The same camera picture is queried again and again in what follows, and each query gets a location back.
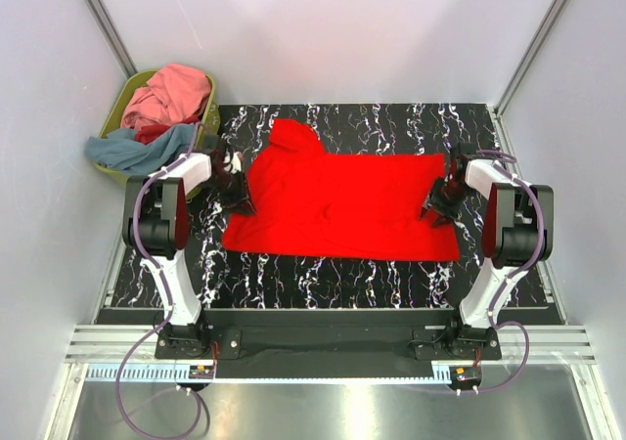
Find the bright red t shirt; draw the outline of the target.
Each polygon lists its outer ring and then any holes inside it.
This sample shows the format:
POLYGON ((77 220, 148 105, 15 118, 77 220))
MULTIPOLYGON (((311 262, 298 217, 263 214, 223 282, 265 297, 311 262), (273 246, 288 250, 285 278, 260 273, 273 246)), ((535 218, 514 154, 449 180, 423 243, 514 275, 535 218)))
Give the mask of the bright red t shirt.
POLYGON ((332 154, 304 123, 280 118, 252 163, 255 214, 233 213, 229 251, 382 261, 454 262, 454 227, 422 206, 442 154, 332 154))

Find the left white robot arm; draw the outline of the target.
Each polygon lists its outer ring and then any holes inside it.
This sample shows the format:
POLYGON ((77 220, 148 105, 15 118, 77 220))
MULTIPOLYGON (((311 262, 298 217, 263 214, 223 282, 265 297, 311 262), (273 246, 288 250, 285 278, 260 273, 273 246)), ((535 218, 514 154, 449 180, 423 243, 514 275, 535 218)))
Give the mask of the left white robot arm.
POLYGON ((180 154, 147 176, 133 176, 125 189, 122 238, 152 275, 162 304, 154 326, 160 346, 198 358, 214 344, 186 263, 191 235, 187 195, 207 186, 225 209, 255 212, 239 152, 180 154))

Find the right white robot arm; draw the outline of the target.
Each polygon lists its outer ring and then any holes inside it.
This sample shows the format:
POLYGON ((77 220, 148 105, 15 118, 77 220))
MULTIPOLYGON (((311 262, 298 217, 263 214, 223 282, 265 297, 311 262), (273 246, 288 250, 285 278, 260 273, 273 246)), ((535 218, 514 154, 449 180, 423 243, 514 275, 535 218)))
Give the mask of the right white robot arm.
POLYGON ((495 346, 501 310, 519 281, 553 248, 554 191, 532 185, 506 170, 505 155, 482 153, 451 161, 436 179, 420 217, 433 228, 452 224, 472 193, 487 199, 481 248, 483 261, 469 293, 432 344, 452 357, 495 346))

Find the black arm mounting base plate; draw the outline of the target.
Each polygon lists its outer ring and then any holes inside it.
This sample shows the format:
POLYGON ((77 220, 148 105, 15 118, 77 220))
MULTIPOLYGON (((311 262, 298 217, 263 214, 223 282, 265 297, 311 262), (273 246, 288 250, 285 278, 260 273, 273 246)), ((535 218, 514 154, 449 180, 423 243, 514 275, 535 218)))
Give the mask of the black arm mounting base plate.
POLYGON ((194 323, 168 323, 158 347, 198 357, 218 348, 231 359, 244 348, 395 351, 422 360, 496 361, 493 329, 472 328, 456 310, 204 310, 194 323))

